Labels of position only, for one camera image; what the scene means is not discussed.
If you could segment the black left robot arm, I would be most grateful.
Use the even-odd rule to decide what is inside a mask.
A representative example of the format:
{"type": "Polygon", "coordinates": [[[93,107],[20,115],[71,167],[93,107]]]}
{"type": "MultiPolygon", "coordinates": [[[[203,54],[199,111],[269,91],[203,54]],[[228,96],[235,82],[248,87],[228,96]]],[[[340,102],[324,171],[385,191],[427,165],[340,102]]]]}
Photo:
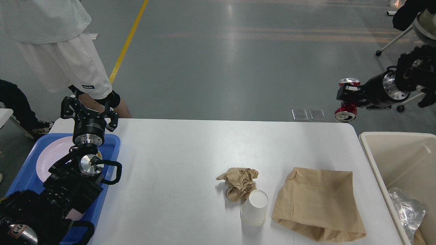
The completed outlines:
{"type": "Polygon", "coordinates": [[[77,242],[86,245],[95,225],[67,218],[71,210],[86,212],[99,197],[101,184],[114,185],[121,179],[122,165],[97,156],[105,141],[105,130],[114,131],[118,114],[110,101],[99,113],[85,107],[78,98],[65,97],[61,118],[75,121],[73,146],[49,169],[44,190],[16,191],[1,200],[1,242],[5,245],[59,245],[73,227],[86,227],[77,242]]]}

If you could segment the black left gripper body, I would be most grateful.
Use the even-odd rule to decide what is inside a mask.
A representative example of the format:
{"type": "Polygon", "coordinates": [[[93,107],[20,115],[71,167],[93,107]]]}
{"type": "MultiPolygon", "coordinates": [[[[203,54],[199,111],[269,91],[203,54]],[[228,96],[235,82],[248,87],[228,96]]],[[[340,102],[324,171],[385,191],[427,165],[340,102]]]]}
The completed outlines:
{"type": "Polygon", "coordinates": [[[103,118],[74,118],[72,141],[76,146],[93,143],[101,146],[105,141],[106,121],[103,118]]]}

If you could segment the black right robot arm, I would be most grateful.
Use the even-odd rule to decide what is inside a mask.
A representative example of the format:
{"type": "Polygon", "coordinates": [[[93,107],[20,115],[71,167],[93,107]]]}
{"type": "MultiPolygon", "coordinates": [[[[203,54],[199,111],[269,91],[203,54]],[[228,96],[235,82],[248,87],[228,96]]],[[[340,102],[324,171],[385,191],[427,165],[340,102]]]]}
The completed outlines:
{"type": "Polygon", "coordinates": [[[337,100],[359,108],[381,110],[405,102],[410,93],[420,91],[424,97],[418,106],[425,108],[435,104],[435,80],[435,47],[423,45],[401,54],[396,65],[364,84],[345,82],[338,90],[337,100]]]}

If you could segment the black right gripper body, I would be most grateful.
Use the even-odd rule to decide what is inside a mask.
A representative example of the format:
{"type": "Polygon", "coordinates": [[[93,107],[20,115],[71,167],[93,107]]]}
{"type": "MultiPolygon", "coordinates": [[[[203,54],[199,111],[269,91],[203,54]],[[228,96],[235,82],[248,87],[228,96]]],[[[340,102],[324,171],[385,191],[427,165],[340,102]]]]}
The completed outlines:
{"type": "Polygon", "coordinates": [[[386,71],[375,76],[362,87],[367,99],[362,101],[361,108],[366,108],[372,104],[378,107],[386,107],[405,102],[410,97],[410,92],[403,92],[398,89],[395,83],[395,71],[386,71]]]}

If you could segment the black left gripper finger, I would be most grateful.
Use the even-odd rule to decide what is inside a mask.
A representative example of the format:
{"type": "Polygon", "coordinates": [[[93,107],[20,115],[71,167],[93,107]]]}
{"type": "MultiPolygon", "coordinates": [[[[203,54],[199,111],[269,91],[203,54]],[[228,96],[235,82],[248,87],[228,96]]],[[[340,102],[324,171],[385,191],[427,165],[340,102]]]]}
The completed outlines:
{"type": "Polygon", "coordinates": [[[89,118],[89,111],[85,105],[78,99],[78,92],[71,96],[66,96],[61,102],[60,118],[82,120],[89,118]]]}
{"type": "Polygon", "coordinates": [[[113,132],[119,124],[119,115],[115,113],[110,107],[105,107],[103,112],[100,113],[100,118],[105,122],[105,128],[109,132],[113,132]]]}

